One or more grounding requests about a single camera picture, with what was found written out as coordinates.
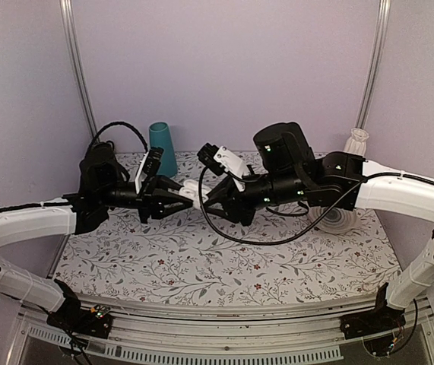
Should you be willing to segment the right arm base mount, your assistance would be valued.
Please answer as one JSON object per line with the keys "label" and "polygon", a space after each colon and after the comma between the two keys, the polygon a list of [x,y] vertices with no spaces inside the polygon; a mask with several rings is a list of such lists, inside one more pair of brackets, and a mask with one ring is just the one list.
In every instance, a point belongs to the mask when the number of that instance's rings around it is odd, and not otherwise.
{"label": "right arm base mount", "polygon": [[372,309],[340,317],[340,330],[346,339],[373,335],[405,325],[404,309],[393,309],[388,305],[387,288],[388,283],[379,288]]}

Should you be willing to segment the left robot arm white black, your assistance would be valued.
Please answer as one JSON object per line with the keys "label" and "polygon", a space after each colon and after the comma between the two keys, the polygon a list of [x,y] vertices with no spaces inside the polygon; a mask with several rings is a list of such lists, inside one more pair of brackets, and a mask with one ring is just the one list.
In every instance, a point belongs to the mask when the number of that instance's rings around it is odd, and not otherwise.
{"label": "left robot arm white black", "polygon": [[[151,148],[131,177],[110,143],[96,144],[79,164],[78,192],[0,208],[0,248],[45,236],[93,232],[108,220],[111,208],[135,209],[143,224],[191,208],[194,201],[185,187],[158,174],[162,154],[162,148]],[[1,258],[0,293],[44,308],[71,330],[86,324],[80,300],[67,284],[41,278]]]}

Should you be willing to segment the white earbud case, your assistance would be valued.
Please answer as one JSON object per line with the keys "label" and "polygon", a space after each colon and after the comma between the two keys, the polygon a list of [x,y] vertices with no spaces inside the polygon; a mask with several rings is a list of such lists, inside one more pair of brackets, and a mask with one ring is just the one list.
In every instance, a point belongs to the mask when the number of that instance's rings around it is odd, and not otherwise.
{"label": "white earbud case", "polygon": [[[201,187],[201,192],[203,194],[202,201],[206,202],[208,200],[207,194],[211,192],[211,189],[205,184]],[[179,190],[179,195],[191,199],[193,202],[193,208],[200,210],[200,198],[198,194],[198,181],[193,179],[186,179],[183,182],[182,188]]]}

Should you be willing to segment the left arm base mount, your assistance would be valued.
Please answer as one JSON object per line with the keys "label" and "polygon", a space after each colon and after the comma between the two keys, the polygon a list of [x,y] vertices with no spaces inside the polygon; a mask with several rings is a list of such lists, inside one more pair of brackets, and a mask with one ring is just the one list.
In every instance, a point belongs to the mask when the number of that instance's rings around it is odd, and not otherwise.
{"label": "left arm base mount", "polygon": [[66,332],[107,339],[112,328],[111,308],[97,304],[83,309],[74,291],[64,282],[54,282],[62,290],[64,301],[55,311],[49,312],[46,323]]}

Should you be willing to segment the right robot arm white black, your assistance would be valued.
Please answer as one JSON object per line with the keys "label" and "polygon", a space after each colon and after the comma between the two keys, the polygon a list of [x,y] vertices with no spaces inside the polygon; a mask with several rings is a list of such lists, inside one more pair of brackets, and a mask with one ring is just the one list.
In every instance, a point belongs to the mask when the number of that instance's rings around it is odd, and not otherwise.
{"label": "right robot arm white black", "polygon": [[[216,215],[248,226],[262,208],[305,202],[325,212],[375,209],[434,223],[434,179],[385,167],[357,154],[335,151],[318,158],[296,122],[278,122],[253,138],[265,169],[253,173],[225,147],[205,144],[204,169],[220,183],[198,198],[205,218]],[[398,278],[381,287],[366,324],[383,331],[396,314],[434,283],[434,231],[421,254]]]}

